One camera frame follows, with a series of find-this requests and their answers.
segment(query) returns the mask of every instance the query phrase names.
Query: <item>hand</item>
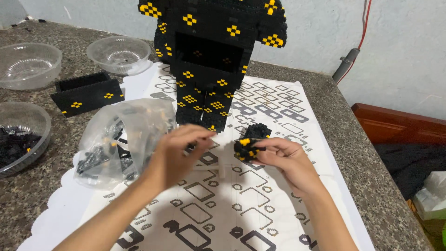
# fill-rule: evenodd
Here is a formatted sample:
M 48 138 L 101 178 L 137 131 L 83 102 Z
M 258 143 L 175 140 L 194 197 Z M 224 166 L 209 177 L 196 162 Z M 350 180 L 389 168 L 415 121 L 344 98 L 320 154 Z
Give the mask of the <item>hand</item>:
M 198 125 L 182 125 L 164 135 L 155 149 L 149 166 L 141 176 L 142 183 L 160 193 L 184 178 L 201 155 L 212 145 L 215 132 Z M 194 150 L 186 156 L 188 143 L 196 142 Z
M 254 146 L 266 147 L 266 151 L 260 151 L 257 154 L 258 160 L 252 163 L 276 167 L 295 196 L 308 198 L 325 190 L 316 169 L 300 144 L 283 138 L 268 138 Z

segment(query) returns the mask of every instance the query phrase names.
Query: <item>gray pipe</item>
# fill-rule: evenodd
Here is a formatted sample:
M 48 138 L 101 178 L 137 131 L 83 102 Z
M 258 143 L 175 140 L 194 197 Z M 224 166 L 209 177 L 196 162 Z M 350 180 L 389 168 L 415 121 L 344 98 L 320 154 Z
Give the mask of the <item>gray pipe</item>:
M 348 71 L 348 68 L 350 68 L 350 65 L 353 63 L 353 60 L 356 59 L 360 51 L 361 50 L 357 48 L 353 48 L 347 54 L 347 57 L 341 57 L 340 60 L 342 60 L 342 63 L 332 76 L 335 83 L 338 83 L 339 80 L 341 80 L 342 76 Z

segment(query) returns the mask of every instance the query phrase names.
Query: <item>white plastic bag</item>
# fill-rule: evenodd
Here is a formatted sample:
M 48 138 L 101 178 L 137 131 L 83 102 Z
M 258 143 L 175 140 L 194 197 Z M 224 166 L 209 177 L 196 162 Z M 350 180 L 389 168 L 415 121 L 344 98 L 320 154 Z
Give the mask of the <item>white plastic bag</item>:
M 79 142 L 81 158 L 74 178 L 104 190 L 137 179 L 159 138 L 174 127 L 175 111 L 169 101 L 138 99 L 103 107 Z
M 424 221 L 446 219 L 446 172 L 431 172 L 413 203 Z

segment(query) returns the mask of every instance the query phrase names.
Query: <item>clear plastic bowl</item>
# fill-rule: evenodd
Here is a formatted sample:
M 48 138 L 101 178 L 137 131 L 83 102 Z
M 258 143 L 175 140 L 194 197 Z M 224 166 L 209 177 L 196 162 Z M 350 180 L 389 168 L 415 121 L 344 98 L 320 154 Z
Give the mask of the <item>clear plastic bowl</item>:
M 60 73 L 62 52 L 51 45 L 22 43 L 0 48 L 0 87 L 29 90 L 47 86 Z
M 19 172 L 34 162 L 50 142 L 51 118 L 40 106 L 24 102 L 0 103 L 0 126 L 20 127 L 23 131 L 42 136 L 37 145 L 20 159 L 0 167 L 0 178 Z
M 90 44 L 87 56 L 102 69 L 121 75 L 136 75 L 150 66 L 150 46 L 137 38 L 109 37 Z

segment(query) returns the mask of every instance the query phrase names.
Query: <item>wooden furniture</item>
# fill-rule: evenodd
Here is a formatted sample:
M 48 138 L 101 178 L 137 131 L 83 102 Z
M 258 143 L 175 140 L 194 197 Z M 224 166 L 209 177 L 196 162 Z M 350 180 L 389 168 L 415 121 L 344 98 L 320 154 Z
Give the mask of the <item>wooden furniture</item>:
M 446 144 L 446 121 L 361 103 L 351 109 L 373 144 Z

